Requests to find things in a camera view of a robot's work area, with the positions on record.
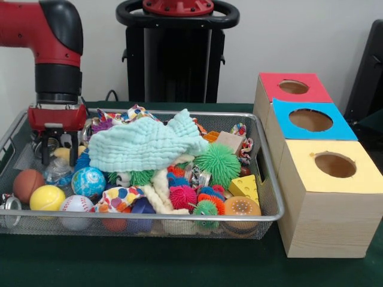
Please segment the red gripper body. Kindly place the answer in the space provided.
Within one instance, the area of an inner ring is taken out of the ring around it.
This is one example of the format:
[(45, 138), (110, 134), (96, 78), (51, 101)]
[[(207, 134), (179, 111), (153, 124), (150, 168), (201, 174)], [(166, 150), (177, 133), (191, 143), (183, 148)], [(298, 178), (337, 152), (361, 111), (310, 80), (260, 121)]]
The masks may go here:
[(30, 106), (28, 120), (31, 128), (39, 132), (46, 129), (62, 129), (66, 132), (82, 130), (87, 119), (84, 104), (64, 107), (52, 105), (49, 108)]

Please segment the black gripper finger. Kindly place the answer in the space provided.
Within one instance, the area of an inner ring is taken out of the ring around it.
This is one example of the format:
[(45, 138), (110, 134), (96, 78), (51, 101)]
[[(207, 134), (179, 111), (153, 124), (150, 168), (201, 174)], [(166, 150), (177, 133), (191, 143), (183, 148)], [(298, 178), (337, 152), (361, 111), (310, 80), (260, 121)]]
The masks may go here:
[(71, 150), (69, 152), (69, 165), (75, 166), (78, 158), (78, 133), (70, 133)]
[(50, 163), (50, 151), (48, 148), (48, 142), (49, 142), (49, 135), (47, 132), (42, 132), (42, 148), (41, 148), (41, 154), (42, 154), (42, 164), (43, 165), (49, 165)]

